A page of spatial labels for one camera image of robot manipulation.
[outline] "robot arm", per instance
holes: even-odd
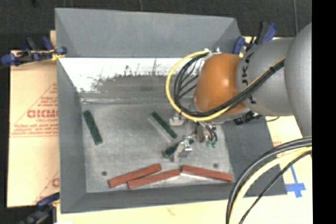
[[[192,60],[177,76],[170,100],[187,119],[219,123],[250,112],[264,116],[294,115],[302,135],[311,135],[311,24],[296,38],[258,44],[242,58],[207,51],[186,58],[189,57]],[[188,110],[181,104],[178,90],[181,80],[186,79],[183,74],[196,57],[204,57],[205,61],[197,75],[192,109]]]

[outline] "blue tape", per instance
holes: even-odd
[[[306,190],[306,187],[305,187],[304,183],[299,183],[298,182],[298,179],[296,177],[293,166],[290,167],[290,170],[291,170],[293,178],[294,178],[294,183],[285,184],[286,191],[287,192],[293,191],[294,194],[295,194],[295,197],[300,198],[300,197],[302,197],[301,191]]]

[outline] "cable bundle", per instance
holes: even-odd
[[[308,154],[311,154],[312,152],[312,138],[306,137],[297,139],[294,141],[290,141],[288,143],[279,145],[268,152],[266,152],[264,155],[262,155],[259,159],[255,160],[253,163],[251,163],[245,171],[240,175],[238,178],[236,184],[232,188],[232,192],[230,194],[228,203],[227,203],[227,209],[226,209],[226,224],[232,224],[232,223],[239,223],[242,224],[249,214],[249,212],[252,210],[254,205],[261,199],[261,197],[267,192],[267,190],[274,185],[274,183],[277,181],[277,179],[287,170],[291,165],[296,163],[298,160],[302,159],[303,157],[307,156]],[[275,156],[278,154],[283,153],[282,156],[278,156],[274,159]],[[260,167],[261,163],[268,161],[265,165],[263,165],[261,168],[255,170],[256,167]],[[270,170],[272,167],[278,165],[287,163],[286,167],[281,170],[279,174],[276,175],[276,177],[273,178],[273,180],[270,182],[270,184],[259,194],[255,202],[251,205],[251,207],[245,212],[245,214],[240,218],[238,221],[238,218],[236,216],[236,210],[239,202],[244,197],[244,195],[247,193],[250,186],[265,172]]]
[[[187,92],[194,89],[196,86],[191,87],[186,92],[181,94],[181,90],[183,89],[182,83],[188,78],[188,76],[193,72],[188,73],[186,76],[186,72],[188,68],[193,64],[196,63],[201,58],[207,56],[209,54],[209,51],[198,51],[193,54],[187,55],[184,58],[182,58],[178,63],[176,63],[171,71],[169,72],[166,80],[166,94],[167,98],[170,102],[170,104],[173,106],[173,108],[186,117],[189,120],[193,121],[209,121],[212,120],[220,115],[222,115],[225,112],[228,112],[229,110],[233,109],[243,101],[245,101],[254,91],[256,91],[272,74],[277,72],[279,69],[281,69],[285,65],[285,57],[280,59],[278,62],[276,62],[274,65],[272,65],[268,70],[266,70],[263,74],[258,76],[252,83],[250,83],[242,92],[240,92],[235,97],[231,98],[227,102],[221,104],[220,106],[211,109],[206,112],[200,112],[200,111],[190,111],[188,108],[181,105],[181,97],[185,95]],[[177,77],[175,79],[174,88],[173,88],[173,97],[170,94],[170,80],[175,72],[175,70],[178,68],[180,64],[182,64],[185,60],[190,59],[179,71],[177,74]],[[192,80],[196,79],[197,76],[195,76],[193,79],[191,79],[188,83],[190,83]]]

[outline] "cardboard sheet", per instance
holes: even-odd
[[[11,67],[7,206],[59,191],[56,62]]]

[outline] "yellow cable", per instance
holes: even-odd
[[[192,120],[192,121],[210,121],[210,120],[213,120],[214,118],[216,118],[216,117],[222,115],[223,113],[225,113],[226,111],[228,111],[228,110],[231,108],[231,106],[228,106],[228,107],[226,107],[226,108],[224,108],[224,109],[222,109],[222,110],[219,110],[219,111],[217,111],[217,112],[215,112],[214,114],[209,115],[209,116],[204,116],[204,117],[194,117],[194,116],[191,116],[191,115],[189,115],[189,114],[183,112],[183,111],[181,110],[181,108],[179,108],[179,107],[175,104],[175,102],[174,102],[174,100],[173,100],[173,98],[172,98],[172,96],[171,96],[171,94],[170,94],[170,90],[169,90],[170,79],[171,79],[172,75],[174,74],[174,71],[178,68],[178,66],[179,66],[181,63],[183,63],[185,60],[189,59],[189,58],[193,58],[193,57],[195,57],[195,56],[203,55],[203,54],[206,54],[206,53],[208,53],[208,51],[206,51],[206,50],[202,50],[202,51],[197,51],[197,52],[194,52],[194,53],[192,53],[192,54],[189,54],[189,55],[183,57],[179,62],[177,62],[177,63],[173,66],[173,68],[172,68],[172,69],[170,70],[170,72],[168,73],[168,76],[167,76],[167,79],[166,79],[165,89],[166,89],[166,94],[167,94],[167,98],[168,98],[168,100],[169,100],[169,103],[172,105],[172,107],[173,107],[178,113],[180,113],[180,114],[183,115],[185,118],[187,118],[187,119],[189,119],[189,120]],[[282,60],[284,60],[284,57],[283,57],[282,59],[280,59],[279,61],[277,61],[273,66],[277,65],[277,64],[278,64],[279,62],[281,62]],[[252,83],[250,83],[249,86],[247,86],[244,90],[248,89],[248,88],[249,88],[249,87],[250,87],[256,80],[258,80],[258,79],[259,79],[261,76],[263,76],[264,74],[265,74],[265,72],[264,72],[263,74],[261,74],[260,76],[258,76],[258,77],[257,77]]]
[[[231,210],[231,216],[230,216],[230,221],[228,224],[231,223],[239,223],[241,218],[235,217],[235,213],[237,211],[237,205],[238,203],[243,199],[245,193],[249,190],[251,185],[266,171],[270,170],[272,167],[282,163],[282,162],[287,162],[290,163],[292,160],[295,158],[299,157],[301,154],[308,152],[312,149],[312,147],[305,147],[305,148],[299,148],[297,150],[291,151],[290,153],[287,153],[281,157],[278,157],[277,159],[274,159],[270,161],[269,163],[265,164],[262,166],[259,170],[254,172],[254,174],[244,183],[244,185],[240,188],[235,202],[232,205],[232,210]]]

